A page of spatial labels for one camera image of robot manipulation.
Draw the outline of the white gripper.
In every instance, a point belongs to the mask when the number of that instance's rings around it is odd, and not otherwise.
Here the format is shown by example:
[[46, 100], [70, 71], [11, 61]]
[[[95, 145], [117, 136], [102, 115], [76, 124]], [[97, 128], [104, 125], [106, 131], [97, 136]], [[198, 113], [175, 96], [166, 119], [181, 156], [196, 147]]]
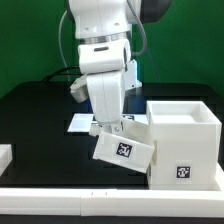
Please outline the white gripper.
[[112, 71], [87, 75], [87, 89], [95, 119], [100, 125], [110, 125], [112, 133], [122, 131], [125, 85], [123, 73]]

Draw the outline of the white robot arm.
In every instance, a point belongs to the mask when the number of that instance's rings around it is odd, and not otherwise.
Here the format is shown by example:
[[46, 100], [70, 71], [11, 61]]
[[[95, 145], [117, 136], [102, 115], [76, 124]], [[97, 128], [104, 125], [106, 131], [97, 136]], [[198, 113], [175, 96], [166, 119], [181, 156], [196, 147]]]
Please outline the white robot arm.
[[141, 83], [132, 58], [131, 26], [159, 21], [172, 0], [67, 0], [75, 22], [81, 76], [71, 85], [78, 102], [89, 100], [98, 124], [123, 130], [125, 92]]

